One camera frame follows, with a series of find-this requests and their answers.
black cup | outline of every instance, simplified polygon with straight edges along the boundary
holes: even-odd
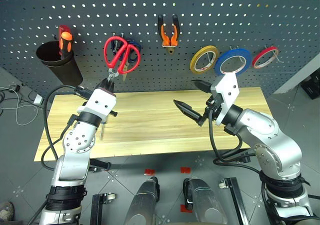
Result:
[[[49,41],[36,50],[36,56],[46,65],[64,85],[78,86],[83,77],[75,60],[74,52],[61,59],[59,42]]]

white cable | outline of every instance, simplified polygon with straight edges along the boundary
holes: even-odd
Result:
[[[18,125],[20,125],[20,126],[25,126],[25,125],[28,125],[28,124],[32,123],[32,122],[36,119],[36,117],[37,117],[37,115],[38,115],[38,112],[39,112],[39,110],[38,110],[38,108],[37,108],[36,106],[31,105],[31,104],[30,104],[30,105],[19,106],[19,95],[18,95],[18,93],[17,93],[15,90],[13,90],[13,89],[11,89],[11,88],[7,88],[7,87],[2,87],[2,86],[0,86],[0,89],[11,90],[11,91],[13,91],[13,92],[15,93],[15,95],[17,96],[16,107],[0,107],[0,109],[16,109],[16,110],[15,110],[15,121],[16,121],[16,124],[18,124]],[[36,114],[35,114],[34,118],[33,118],[31,121],[29,121],[29,122],[27,122],[27,123],[24,123],[24,124],[21,124],[21,123],[18,122],[18,109],[23,108],[23,107],[34,107],[34,108],[36,109]]]

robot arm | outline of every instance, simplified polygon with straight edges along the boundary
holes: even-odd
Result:
[[[216,84],[194,80],[195,85],[211,97],[203,115],[180,101],[175,105],[200,126],[213,111],[216,125],[233,129],[255,152],[261,167],[260,179],[280,217],[312,216],[307,190],[301,177],[302,152],[298,144],[279,128],[268,114],[234,105],[239,88],[234,73],[227,73]]]
[[[81,201],[87,194],[85,183],[90,164],[90,152],[95,145],[95,134],[101,122],[113,113],[116,96],[96,88],[85,105],[77,109],[76,124],[63,139],[63,155],[58,159],[42,210],[40,225],[79,223]]]

blue tape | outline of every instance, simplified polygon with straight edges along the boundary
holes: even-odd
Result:
[[[229,50],[227,52],[225,52],[224,54],[222,54],[216,61],[215,63],[215,66],[214,66],[214,71],[215,73],[219,76],[219,75],[224,75],[222,72],[221,72],[221,66],[222,64],[232,58],[232,57],[238,57],[238,56],[241,56],[241,57],[244,57],[245,59],[245,65],[242,67],[241,70],[239,70],[238,72],[236,72],[235,74],[236,75],[239,75],[239,74],[242,74],[244,73],[249,67],[250,67],[250,64],[252,63],[252,56],[251,56],[251,53],[250,51],[248,51],[247,49],[243,49],[243,48],[237,48],[237,49],[232,49],[232,50]]]

tape roll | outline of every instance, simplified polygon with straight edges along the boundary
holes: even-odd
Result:
[[[196,65],[197,65],[199,59],[202,56],[209,56],[209,53],[212,53],[212,58],[210,59],[208,57],[209,63],[202,68],[196,68]],[[212,68],[215,65],[218,57],[219,57],[219,50],[215,46],[205,46],[205,47],[201,48],[199,51],[197,51],[195,53],[195,55],[191,59],[191,62],[190,62],[191,72],[193,72],[194,74],[205,73],[207,70],[209,70],[210,68]]]
[[[229,72],[223,71],[222,70],[223,64],[227,60],[234,57],[240,57],[244,59],[243,65],[234,71],[229,71]],[[252,57],[251,57],[250,51],[243,48],[232,49],[230,51],[225,52],[218,58],[214,66],[214,71],[217,75],[224,75],[226,73],[236,73],[236,75],[239,75],[244,73],[249,68],[251,62],[252,62]]]
[[[270,53],[270,52],[274,52],[275,54],[273,54],[272,57],[270,57],[268,59],[268,61],[260,64],[260,65],[257,65],[259,59],[261,59],[264,55],[266,55],[267,53]],[[255,58],[253,59],[252,61],[252,66],[255,68],[255,69],[262,69],[263,67],[269,65],[273,60],[276,59],[276,57],[278,56],[279,54],[279,50],[276,46],[271,46],[271,47],[268,47],[266,49],[263,49],[257,56],[255,56]]]

